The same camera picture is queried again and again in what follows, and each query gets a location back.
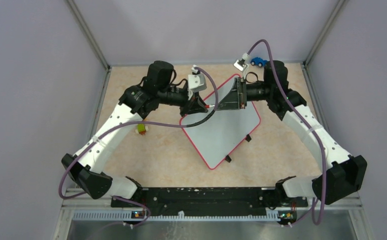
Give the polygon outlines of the red whiteboard marker pen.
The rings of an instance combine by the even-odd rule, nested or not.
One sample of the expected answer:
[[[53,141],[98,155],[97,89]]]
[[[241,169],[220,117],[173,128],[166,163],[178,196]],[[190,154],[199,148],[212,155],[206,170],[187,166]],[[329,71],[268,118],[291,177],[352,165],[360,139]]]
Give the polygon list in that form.
[[[212,105],[206,105],[205,107],[206,107],[207,109],[214,110],[214,111],[216,111],[216,110],[218,109],[218,106],[217,106],[217,105],[214,105],[214,104],[212,104]]]

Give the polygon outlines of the red framed whiteboard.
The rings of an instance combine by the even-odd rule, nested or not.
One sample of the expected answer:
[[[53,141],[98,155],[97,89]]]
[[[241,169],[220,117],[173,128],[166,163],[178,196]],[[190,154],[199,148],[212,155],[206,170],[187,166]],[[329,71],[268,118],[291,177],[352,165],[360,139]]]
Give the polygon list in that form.
[[[205,123],[182,131],[210,170],[217,168],[261,123],[254,103],[219,110]]]

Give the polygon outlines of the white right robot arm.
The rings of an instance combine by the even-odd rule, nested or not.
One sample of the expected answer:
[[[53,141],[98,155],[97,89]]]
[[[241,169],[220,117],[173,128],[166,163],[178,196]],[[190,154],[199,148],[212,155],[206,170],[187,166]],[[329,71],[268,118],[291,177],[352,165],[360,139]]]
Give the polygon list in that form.
[[[288,206],[297,197],[316,198],[331,205],[362,187],[368,163],[341,147],[313,115],[301,94],[289,88],[288,69],[282,61],[267,62],[263,80],[248,83],[237,77],[217,110],[244,109],[248,102],[266,101],[268,108],[306,146],[321,169],[315,177],[291,176],[276,183],[275,201]]]

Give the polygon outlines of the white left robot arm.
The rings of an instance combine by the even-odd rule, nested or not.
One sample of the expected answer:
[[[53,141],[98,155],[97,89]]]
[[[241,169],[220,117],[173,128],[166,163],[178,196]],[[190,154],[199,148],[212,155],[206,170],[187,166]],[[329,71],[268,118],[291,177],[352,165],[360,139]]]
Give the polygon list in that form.
[[[202,120],[186,125],[187,128],[205,123],[215,113],[214,110],[208,111],[199,94],[207,87],[205,79],[209,79],[212,86],[216,85],[209,73],[193,65],[191,74],[182,80],[182,88],[174,83],[176,77],[172,64],[162,60],[151,63],[146,76],[124,91],[113,112],[91,139],[76,153],[67,153],[62,157],[65,169],[62,178],[70,177],[84,194],[94,200],[103,196],[118,196],[130,207],[139,205],[142,200],[141,186],[135,180],[130,177],[113,179],[104,172],[107,161],[121,141],[140,124],[178,128],[177,124],[146,120],[161,104],[178,106],[182,116],[207,114]]]

